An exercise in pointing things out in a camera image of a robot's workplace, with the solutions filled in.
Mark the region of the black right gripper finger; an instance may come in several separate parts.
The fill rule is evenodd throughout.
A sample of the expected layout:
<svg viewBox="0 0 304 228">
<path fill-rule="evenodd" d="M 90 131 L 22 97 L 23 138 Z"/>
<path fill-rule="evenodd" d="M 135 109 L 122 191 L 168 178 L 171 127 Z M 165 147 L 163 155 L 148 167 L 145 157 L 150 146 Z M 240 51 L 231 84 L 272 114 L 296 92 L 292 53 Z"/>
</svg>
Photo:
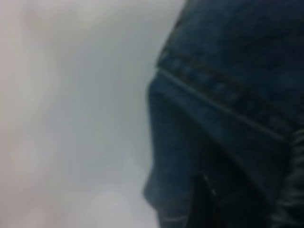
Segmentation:
<svg viewBox="0 0 304 228">
<path fill-rule="evenodd" d="M 297 130 L 291 139 L 288 174 L 278 198 L 270 227 L 302 228 L 304 226 L 304 131 Z"/>
</svg>

